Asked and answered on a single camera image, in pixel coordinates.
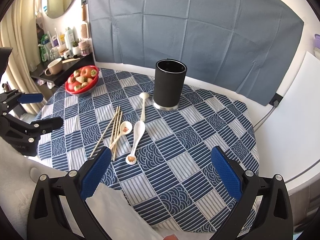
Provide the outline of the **plain white ceramic spoon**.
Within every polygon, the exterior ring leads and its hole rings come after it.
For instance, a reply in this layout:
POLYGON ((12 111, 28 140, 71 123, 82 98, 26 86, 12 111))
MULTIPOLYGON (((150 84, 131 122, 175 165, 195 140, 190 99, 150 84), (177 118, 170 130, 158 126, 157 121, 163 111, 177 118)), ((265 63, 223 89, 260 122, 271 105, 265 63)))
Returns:
POLYGON ((146 103, 146 100, 148 100, 149 98, 149 93, 142 92, 140 93, 139 97, 142 99, 142 112, 141 112, 140 120, 145 121, 145 103, 146 103))

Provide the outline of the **beige ceramic mug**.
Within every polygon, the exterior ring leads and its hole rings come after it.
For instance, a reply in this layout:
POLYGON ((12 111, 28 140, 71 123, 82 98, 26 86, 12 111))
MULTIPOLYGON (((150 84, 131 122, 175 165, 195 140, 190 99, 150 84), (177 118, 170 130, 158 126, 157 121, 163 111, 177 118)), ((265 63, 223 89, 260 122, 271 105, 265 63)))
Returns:
POLYGON ((63 70, 62 59, 55 59, 50 64, 48 64, 47 69, 44 71, 46 76, 57 75, 63 70))

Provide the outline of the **black side shelf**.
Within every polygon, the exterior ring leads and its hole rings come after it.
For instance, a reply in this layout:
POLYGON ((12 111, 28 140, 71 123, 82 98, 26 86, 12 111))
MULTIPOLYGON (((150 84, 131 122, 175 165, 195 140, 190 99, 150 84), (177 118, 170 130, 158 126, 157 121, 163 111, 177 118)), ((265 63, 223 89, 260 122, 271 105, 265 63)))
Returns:
POLYGON ((51 82, 57 87, 60 87, 65 84, 69 76, 71 76, 75 70, 89 65, 95 65, 93 53, 90 53, 87 56, 80 56, 78 59, 73 59, 72 61, 63 63, 62 70, 56 75, 47 76, 44 71, 47 69, 48 64, 43 62, 38 64, 36 70, 29 72, 29 74, 34 80, 37 79, 51 82))

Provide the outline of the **black cylindrical utensil holder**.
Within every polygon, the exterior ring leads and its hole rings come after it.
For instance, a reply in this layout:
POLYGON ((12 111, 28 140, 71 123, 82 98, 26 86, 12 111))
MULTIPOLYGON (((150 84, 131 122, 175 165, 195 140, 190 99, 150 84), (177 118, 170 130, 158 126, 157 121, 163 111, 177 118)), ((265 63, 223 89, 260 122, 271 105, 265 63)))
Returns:
POLYGON ((178 109, 187 66, 180 61, 164 59, 156 63, 153 106, 161 111, 178 109))

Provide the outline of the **cream curtain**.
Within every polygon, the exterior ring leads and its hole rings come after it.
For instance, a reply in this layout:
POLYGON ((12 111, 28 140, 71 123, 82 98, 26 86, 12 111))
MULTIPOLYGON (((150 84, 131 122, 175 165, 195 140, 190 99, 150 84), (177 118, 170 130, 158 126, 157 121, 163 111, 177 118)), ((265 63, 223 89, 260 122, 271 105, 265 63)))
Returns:
POLYGON ((25 93, 40 93, 30 71, 40 62, 36 19, 40 0, 14 0, 1 20, 1 45, 12 48, 5 71, 9 85, 25 93))

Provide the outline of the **green bottle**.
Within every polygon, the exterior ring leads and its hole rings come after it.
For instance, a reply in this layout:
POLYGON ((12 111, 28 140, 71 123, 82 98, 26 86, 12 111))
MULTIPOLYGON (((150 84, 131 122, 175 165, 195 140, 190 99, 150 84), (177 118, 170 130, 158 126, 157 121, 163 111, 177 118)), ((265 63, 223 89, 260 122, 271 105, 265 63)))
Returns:
POLYGON ((41 60, 42 62, 46 62, 50 59, 50 50, 52 48, 50 39, 47 34, 44 34, 41 37, 40 43, 38 44, 40 48, 41 60))

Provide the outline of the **white foam board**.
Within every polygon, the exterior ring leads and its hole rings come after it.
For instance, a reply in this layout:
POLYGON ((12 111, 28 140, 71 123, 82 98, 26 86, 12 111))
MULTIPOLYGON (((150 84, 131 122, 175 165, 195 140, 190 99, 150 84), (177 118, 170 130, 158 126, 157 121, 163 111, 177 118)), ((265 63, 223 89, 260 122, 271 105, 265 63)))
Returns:
POLYGON ((280 104, 255 132, 259 175, 319 173, 319 59, 307 52, 280 104))

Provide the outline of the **black backdrop clip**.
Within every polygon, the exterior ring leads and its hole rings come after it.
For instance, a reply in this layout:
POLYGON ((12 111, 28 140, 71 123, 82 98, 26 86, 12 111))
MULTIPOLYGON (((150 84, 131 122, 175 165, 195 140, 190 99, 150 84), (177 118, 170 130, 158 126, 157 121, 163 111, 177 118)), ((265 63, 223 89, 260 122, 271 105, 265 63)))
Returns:
POLYGON ((278 107, 282 99, 283 99, 283 96, 276 93, 274 94, 273 98, 270 100, 269 104, 273 107, 278 107))

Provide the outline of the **white lotion bottle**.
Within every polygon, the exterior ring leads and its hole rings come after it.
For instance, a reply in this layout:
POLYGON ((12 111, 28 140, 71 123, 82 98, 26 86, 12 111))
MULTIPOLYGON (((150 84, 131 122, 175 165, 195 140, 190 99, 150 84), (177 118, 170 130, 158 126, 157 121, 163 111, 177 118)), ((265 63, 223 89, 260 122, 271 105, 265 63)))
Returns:
POLYGON ((65 32, 65 43, 68 50, 72 51, 74 41, 75 39, 74 39, 73 31, 70 27, 68 27, 65 32))

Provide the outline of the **pink jar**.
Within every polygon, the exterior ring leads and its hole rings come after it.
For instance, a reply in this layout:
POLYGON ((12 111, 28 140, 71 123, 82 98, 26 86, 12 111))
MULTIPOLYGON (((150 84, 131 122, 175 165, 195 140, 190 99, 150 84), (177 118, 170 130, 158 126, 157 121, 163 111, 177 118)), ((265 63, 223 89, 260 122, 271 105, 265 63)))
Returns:
POLYGON ((82 56, 87 56, 91 53, 90 45, 86 40, 80 41, 78 45, 82 56))

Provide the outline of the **red bowl of fruit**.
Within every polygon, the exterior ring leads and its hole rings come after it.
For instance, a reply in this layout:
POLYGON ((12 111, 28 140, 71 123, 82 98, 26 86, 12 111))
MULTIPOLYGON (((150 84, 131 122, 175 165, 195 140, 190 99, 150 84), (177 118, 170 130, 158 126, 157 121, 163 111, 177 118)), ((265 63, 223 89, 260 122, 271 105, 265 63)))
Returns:
POLYGON ((75 70, 65 83, 68 94, 83 96, 90 93, 99 81, 99 68, 96 66, 84 66, 75 70))

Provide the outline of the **small spoon with cat bowl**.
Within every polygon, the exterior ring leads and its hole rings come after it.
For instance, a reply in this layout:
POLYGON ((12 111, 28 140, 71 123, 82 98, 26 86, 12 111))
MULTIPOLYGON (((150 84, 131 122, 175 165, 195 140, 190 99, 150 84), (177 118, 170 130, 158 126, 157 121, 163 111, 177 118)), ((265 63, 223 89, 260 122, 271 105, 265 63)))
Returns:
POLYGON ((129 121, 122 122, 120 126, 120 135, 118 135, 115 142, 112 143, 112 145, 110 146, 110 149, 113 148, 114 144, 120 139, 121 136, 129 134, 132 131, 132 128, 133 126, 131 122, 129 121))

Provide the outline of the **purple lidded container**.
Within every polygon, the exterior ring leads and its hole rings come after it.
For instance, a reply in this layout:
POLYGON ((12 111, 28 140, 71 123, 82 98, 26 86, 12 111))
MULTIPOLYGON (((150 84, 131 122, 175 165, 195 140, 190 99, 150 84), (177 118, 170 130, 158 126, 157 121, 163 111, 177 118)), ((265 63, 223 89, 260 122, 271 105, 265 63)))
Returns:
POLYGON ((319 55, 319 50, 320 50, 320 35, 319 34, 315 34, 314 50, 315 50, 315 54, 319 55))

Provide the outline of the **white spoon with cat handle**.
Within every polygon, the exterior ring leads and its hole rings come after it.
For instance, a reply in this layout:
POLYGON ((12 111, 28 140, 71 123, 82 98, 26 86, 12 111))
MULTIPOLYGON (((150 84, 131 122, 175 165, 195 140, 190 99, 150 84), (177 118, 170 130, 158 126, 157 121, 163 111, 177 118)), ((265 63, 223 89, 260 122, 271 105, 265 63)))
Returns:
POLYGON ((128 165, 135 165, 137 162, 136 158, 136 149, 138 144, 144 135, 145 132, 145 123, 144 121, 140 120, 136 122, 134 129, 133 129, 133 147, 131 153, 126 157, 125 161, 128 165))

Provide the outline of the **white paper sheet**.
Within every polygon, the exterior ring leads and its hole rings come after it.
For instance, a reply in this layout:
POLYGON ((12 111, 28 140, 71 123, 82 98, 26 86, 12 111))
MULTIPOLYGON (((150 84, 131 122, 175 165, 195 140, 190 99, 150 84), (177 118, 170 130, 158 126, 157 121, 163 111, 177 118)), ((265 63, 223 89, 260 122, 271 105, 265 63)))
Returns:
POLYGON ((114 190, 100 183, 93 196, 86 199, 86 203, 112 239, 163 239, 128 204, 120 190, 114 190))

